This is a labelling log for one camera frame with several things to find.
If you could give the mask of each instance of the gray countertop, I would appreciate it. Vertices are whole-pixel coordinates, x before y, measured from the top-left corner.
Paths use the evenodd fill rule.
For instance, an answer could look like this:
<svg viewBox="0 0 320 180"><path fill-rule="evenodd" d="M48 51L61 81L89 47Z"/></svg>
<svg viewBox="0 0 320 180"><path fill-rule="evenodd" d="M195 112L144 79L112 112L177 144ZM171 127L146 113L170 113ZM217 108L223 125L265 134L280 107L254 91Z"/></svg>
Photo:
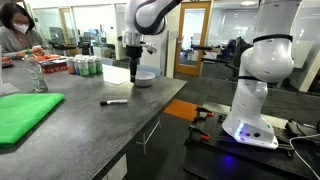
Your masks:
<svg viewBox="0 0 320 180"><path fill-rule="evenodd" d="M3 81L17 93L32 85L21 61L3 69ZM0 179L101 178L137 134L163 111L184 81L157 77L149 88L130 82L116 86L102 75L81 77L67 71L46 75L49 92L62 101L16 146L0 149ZM100 100L127 98L128 104L100 106Z"/></svg>

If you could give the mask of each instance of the woman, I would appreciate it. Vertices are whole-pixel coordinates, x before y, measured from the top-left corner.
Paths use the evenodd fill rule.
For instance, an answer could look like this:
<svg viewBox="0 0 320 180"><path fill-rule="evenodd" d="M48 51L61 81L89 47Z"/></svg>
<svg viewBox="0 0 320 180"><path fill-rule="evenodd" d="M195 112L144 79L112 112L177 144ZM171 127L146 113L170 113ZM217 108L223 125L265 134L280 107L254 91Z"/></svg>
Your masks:
<svg viewBox="0 0 320 180"><path fill-rule="evenodd" d="M6 3L0 10L0 20L4 25L0 27L2 56L21 59L25 56L26 47L35 55L43 55L42 48L49 48L40 34L33 30L35 24L28 12L18 4Z"/></svg>

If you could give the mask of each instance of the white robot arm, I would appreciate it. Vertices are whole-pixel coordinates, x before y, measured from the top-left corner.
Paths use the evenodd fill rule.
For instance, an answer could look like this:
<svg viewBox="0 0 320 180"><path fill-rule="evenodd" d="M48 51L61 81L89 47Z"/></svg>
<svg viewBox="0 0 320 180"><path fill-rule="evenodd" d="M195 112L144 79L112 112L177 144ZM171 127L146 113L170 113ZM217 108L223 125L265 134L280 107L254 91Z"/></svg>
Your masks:
<svg viewBox="0 0 320 180"><path fill-rule="evenodd" d="M166 28L165 15L181 3L182 0L130 0L126 6L126 30L124 43L126 55L130 58L131 82L135 81L137 64L142 55L142 47L150 46L141 44L143 35L157 35Z"/></svg>
<svg viewBox="0 0 320 180"><path fill-rule="evenodd" d="M231 112L222 124L236 141L269 149L278 147L272 126L261 115L267 82L287 78L293 70L291 26L302 0L262 0L253 48L241 56Z"/></svg>

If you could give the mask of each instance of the green cloth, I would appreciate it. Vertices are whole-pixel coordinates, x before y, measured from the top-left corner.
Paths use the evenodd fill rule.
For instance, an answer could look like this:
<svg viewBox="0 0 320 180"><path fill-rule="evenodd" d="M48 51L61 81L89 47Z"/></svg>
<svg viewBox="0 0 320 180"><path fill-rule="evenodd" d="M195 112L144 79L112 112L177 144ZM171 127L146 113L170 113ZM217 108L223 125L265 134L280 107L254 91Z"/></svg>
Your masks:
<svg viewBox="0 0 320 180"><path fill-rule="evenodd" d="M63 94L13 94L0 98L0 148L17 143L63 98Z"/></svg>

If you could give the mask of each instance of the orange floor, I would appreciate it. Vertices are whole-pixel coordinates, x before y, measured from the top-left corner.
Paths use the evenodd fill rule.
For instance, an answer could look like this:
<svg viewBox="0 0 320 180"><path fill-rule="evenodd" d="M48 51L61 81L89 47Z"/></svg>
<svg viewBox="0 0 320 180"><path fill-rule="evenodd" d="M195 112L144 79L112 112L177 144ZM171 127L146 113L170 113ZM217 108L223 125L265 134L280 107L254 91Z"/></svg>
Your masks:
<svg viewBox="0 0 320 180"><path fill-rule="evenodd" d="M193 121L196 116L197 106L199 105L174 99L164 112L188 121Z"/></svg>

